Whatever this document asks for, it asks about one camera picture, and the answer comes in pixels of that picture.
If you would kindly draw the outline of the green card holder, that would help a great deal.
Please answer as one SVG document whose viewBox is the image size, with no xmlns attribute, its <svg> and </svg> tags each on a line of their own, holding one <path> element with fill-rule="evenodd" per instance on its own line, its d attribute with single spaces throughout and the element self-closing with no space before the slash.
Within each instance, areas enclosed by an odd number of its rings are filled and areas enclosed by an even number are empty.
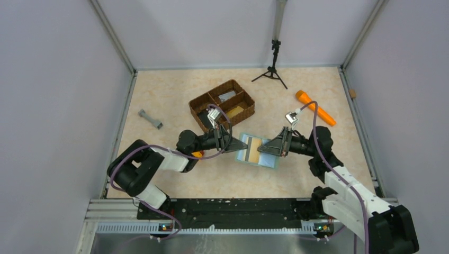
<svg viewBox="0 0 449 254">
<path fill-rule="evenodd" d="M 259 166 L 268 169 L 277 169 L 279 157 L 258 151 L 258 148 L 266 144 L 269 139 L 261 138 L 248 133 L 241 133 L 239 140 L 247 145 L 247 149 L 239 150 L 235 160 L 244 164 Z"/>
</svg>

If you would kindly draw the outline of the tan striped credit card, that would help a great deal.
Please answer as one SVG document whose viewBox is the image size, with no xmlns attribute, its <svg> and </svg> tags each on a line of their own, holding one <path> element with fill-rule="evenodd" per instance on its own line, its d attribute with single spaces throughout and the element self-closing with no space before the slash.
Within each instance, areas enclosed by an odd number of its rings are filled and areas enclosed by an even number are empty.
<svg viewBox="0 0 449 254">
<path fill-rule="evenodd" d="M 259 164 L 261 153 L 258 151 L 258 148 L 262 145 L 263 139 L 258 137 L 246 136 L 245 142 L 248 145 L 248 148 L 245 150 L 243 155 L 243 160 L 252 164 Z"/>
</svg>

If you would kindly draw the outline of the grey striped credit card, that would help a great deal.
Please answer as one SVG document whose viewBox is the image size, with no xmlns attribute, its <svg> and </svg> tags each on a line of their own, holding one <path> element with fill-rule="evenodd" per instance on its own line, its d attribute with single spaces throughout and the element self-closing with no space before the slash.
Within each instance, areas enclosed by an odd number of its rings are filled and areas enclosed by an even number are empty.
<svg viewBox="0 0 449 254">
<path fill-rule="evenodd" d="M 226 92 L 226 93 L 224 93 L 224 94 L 219 95 L 218 98 L 219 98 L 220 102 L 225 102 L 225 101 L 227 101 L 228 99 L 230 99 L 230 98 L 236 96 L 236 94 L 237 94 L 237 93 L 236 93 L 235 90 L 231 90 L 231 91 L 229 91 L 229 92 Z"/>
</svg>

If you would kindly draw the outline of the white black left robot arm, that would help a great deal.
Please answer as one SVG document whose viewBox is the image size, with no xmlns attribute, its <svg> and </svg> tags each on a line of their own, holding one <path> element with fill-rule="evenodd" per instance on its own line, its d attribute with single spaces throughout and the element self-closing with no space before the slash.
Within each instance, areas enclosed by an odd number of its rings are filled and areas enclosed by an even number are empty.
<svg viewBox="0 0 449 254">
<path fill-rule="evenodd" d="M 217 155 L 247 149 L 247 145 L 232 136 L 223 125 L 203 135 L 184 130 L 178 136 L 176 150 L 149 145 L 138 139 L 108 167 L 111 186 L 148 204 L 150 213 L 158 219 L 169 214 L 168 195 L 151 183 L 159 170 L 187 173 L 196 165 L 195 152 L 217 149 Z"/>
</svg>

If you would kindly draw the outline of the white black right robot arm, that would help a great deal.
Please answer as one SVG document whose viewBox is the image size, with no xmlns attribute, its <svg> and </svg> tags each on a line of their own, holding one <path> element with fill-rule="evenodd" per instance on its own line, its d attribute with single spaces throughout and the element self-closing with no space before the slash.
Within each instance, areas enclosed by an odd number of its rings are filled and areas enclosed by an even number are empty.
<svg viewBox="0 0 449 254">
<path fill-rule="evenodd" d="M 366 253 L 416 253 L 419 243 L 410 211 L 393 206 L 359 182 L 335 156 L 330 130 L 313 128 L 310 137 L 295 136 L 284 127 L 258 151 L 278 157 L 290 153 L 309 156 L 312 174 L 325 187 L 316 187 L 310 210 L 317 218 L 339 220 L 364 242 Z"/>
</svg>

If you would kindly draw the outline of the yellow card in basket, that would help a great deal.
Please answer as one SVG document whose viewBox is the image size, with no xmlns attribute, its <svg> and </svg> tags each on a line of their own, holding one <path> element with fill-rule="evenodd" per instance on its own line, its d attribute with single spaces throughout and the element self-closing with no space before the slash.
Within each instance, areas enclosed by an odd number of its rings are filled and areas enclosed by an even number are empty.
<svg viewBox="0 0 449 254">
<path fill-rule="evenodd" d="M 236 106 L 227 113 L 227 117 L 233 118 L 243 111 L 244 111 L 244 108 L 242 108 L 241 106 Z"/>
</svg>

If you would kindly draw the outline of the orange red toy block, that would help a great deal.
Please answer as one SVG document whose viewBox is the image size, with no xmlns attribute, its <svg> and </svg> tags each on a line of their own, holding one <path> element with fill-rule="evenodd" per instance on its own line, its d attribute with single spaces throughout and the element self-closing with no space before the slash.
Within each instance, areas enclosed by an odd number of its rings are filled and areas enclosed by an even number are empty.
<svg viewBox="0 0 449 254">
<path fill-rule="evenodd" d="M 194 157 L 197 157 L 197 158 L 203 158 L 204 155 L 205 155 L 205 152 L 204 151 L 197 151 L 197 152 L 193 152 L 192 155 Z"/>
</svg>

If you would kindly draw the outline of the black item in basket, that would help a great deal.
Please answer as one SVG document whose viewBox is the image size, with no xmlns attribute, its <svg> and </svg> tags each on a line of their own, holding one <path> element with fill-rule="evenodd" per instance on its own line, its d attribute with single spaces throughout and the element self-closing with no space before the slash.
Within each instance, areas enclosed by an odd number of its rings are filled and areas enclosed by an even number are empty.
<svg viewBox="0 0 449 254">
<path fill-rule="evenodd" d="M 208 110 L 204 109 L 201 112 L 199 112 L 197 114 L 198 118 L 200 119 L 201 123 L 206 127 L 206 128 L 210 128 L 211 127 L 211 122 L 208 118 Z"/>
</svg>

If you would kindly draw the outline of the brown wicker divided basket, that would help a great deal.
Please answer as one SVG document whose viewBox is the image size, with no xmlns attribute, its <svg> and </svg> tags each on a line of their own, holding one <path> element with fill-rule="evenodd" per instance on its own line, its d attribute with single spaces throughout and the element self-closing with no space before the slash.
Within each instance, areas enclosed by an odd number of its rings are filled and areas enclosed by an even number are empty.
<svg viewBox="0 0 449 254">
<path fill-rule="evenodd" d="M 204 132 L 212 127 L 207 118 L 209 104 L 220 107 L 233 126 L 255 113 L 255 101 L 234 79 L 228 80 L 189 101 L 191 114 Z"/>
</svg>

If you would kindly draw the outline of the orange flashlight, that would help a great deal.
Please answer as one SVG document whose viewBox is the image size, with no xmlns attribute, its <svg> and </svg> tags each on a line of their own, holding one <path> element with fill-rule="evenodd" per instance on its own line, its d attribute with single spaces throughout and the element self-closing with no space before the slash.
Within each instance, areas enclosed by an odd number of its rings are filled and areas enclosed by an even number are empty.
<svg viewBox="0 0 449 254">
<path fill-rule="evenodd" d="M 320 106 L 317 106 L 316 103 L 312 103 L 312 99 L 303 90 L 297 91 L 295 97 L 299 102 L 303 104 L 300 110 L 303 110 L 307 107 L 314 112 L 317 111 L 317 116 L 330 126 L 334 126 L 336 124 L 336 121 L 325 110 L 323 110 Z"/>
</svg>

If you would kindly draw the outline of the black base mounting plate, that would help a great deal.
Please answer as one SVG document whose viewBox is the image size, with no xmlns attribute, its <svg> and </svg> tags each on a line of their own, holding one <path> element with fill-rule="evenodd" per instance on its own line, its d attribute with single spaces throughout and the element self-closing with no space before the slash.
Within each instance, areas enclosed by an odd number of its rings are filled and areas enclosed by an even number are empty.
<svg viewBox="0 0 449 254">
<path fill-rule="evenodd" d="M 316 213 L 309 198 L 178 198 L 170 199 L 155 212 L 138 206 L 138 220 L 174 217 L 183 229 L 305 229 L 333 234 L 336 219 Z"/>
</svg>

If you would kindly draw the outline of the small wooden block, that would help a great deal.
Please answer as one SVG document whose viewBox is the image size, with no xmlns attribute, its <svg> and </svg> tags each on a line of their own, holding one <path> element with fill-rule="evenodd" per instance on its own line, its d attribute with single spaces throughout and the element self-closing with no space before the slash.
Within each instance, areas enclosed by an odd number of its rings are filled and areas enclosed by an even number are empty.
<svg viewBox="0 0 449 254">
<path fill-rule="evenodd" d="M 356 92 L 355 92 L 354 89 L 351 88 L 351 89 L 348 90 L 348 92 L 349 92 L 349 96 L 350 96 L 351 99 L 355 99 L 356 98 Z"/>
</svg>

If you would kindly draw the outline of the aluminium frame rail front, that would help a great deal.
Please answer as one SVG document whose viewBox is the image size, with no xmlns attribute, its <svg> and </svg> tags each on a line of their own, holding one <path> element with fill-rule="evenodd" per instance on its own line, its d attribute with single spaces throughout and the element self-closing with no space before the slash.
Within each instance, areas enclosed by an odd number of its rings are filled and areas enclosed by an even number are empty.
<svg viewBox="0 0 449 254">
<path fill-rule="evenodd" d="M 90 201 L 86 221 L 101 233 L 315 234 L 332 232 L 338 220 L 313 214 L 308 198 L 172 199 L 159 214 L 132 199 Z"/>
</svg>

